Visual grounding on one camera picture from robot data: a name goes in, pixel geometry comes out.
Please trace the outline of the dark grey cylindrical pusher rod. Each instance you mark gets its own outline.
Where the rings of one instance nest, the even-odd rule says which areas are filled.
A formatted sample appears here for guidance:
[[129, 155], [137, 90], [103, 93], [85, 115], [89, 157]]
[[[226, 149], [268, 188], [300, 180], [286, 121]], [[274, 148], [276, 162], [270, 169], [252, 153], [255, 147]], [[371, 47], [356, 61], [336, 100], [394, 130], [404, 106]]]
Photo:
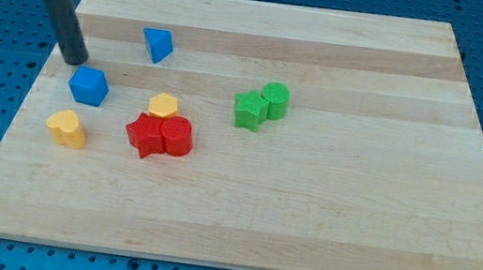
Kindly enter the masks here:
[[74, 0], [43, 0], [65, 63], [78, 66], [89, 57]]

